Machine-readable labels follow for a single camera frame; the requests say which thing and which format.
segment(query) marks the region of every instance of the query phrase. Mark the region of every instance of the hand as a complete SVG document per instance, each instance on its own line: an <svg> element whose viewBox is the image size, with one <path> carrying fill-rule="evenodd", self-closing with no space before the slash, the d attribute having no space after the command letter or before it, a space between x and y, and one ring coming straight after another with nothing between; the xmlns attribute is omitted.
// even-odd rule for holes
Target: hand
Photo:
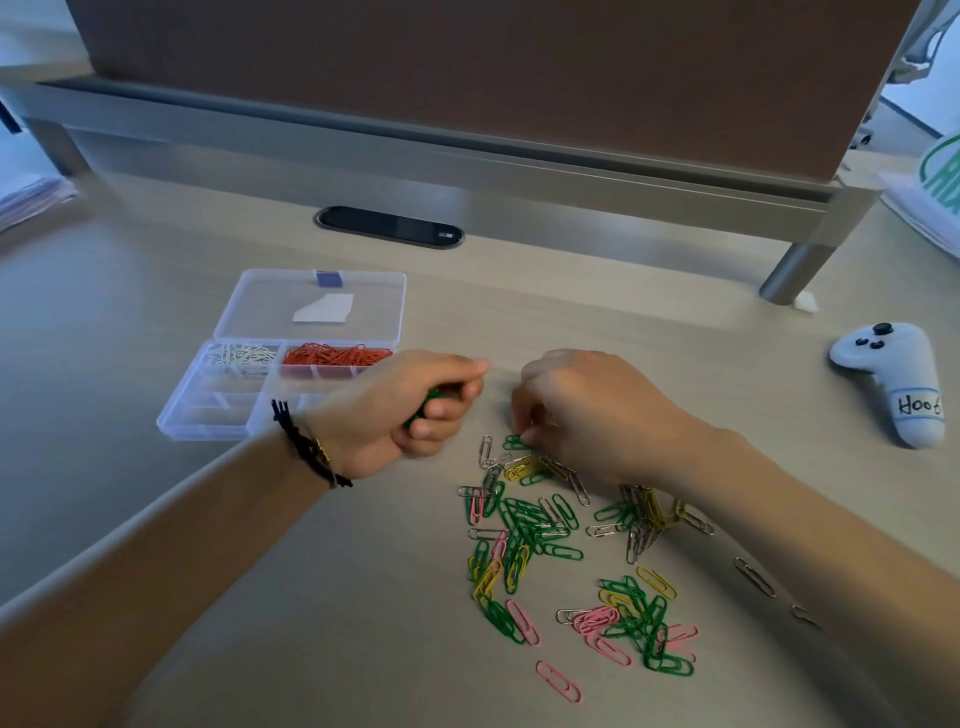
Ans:
<svg viewBox="0 0 960 728"><path fill-rule="evenodd" d="M374 364L306 413L309 431L348 478L379 473L402 455L436 455L444 440L483 392L486 359L433 352L399 352ZM429 401L426 418L410 430L403 423L420 409L427 392L441 385L453 394Z"/></svg>
<svg viewBox="0 0 960 728"><path fill-rule="evenodd" d="M619 356L603 352L547 352L523 367L512 405L527 445L609 482L667 491L714 430Z"/></svg>

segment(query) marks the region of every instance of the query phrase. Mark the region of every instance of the box lid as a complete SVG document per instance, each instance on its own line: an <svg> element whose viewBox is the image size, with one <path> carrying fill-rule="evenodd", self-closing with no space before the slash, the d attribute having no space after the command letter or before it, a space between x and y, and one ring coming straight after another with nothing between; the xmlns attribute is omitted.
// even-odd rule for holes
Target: box lid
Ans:
<svg viewBox="0 0 960 728"><path fill-rule="evenodd" d="M400 341L407 277L366 271L245 271L213 330L218 341L253 340L395 349ZM294 314L327 293L353 295L343 323L294 322Z"/></svg>

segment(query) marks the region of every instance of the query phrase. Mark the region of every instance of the clear plastic box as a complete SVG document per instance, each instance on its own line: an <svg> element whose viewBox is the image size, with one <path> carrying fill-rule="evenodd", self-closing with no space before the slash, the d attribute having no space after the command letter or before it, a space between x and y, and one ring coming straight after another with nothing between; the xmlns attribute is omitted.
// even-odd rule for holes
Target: clear plastic box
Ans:
<svg viewBox="0 0 960 728"><path fill-rule="evenodd" d="M342 286L321 285L330 278ZM402 273L253 269L233 289L213 339L200 347L156 420L173 440L243 440L273 420L270 400L293 412L315 405L363 367L284 365L287 350L314 342L395 351L403 323ZM351 293L347 320L295 323L294 313L325 293ZM222 363L224 345L263 347L269 361Z"/></svg>

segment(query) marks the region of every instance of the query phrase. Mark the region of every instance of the label on controller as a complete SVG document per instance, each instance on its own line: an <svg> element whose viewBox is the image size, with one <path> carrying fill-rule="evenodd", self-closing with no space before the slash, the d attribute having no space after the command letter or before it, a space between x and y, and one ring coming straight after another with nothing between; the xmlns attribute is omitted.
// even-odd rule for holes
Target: label on controller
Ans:
<svg viewBox="0 0 960 728"><path fill-rule="evenodd" d="M944 419L944 406L940 400L940 390L932 387L914 389L895 389L890 393L890 411L894 420Z"/></svg>

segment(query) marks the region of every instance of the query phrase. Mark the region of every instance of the game controller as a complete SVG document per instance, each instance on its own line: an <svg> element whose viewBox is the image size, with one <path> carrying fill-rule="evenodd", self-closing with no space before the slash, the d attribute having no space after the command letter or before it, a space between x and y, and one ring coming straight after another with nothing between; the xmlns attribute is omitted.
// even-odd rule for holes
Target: game controller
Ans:
<svg viewBox="0 0 960 728"><path fill-rule="evenodd" d="M897 433L911 448L932 448L944 439L937 365L922 328L887 323L858 328L830 347L830 361L873 373Z"/></svg>

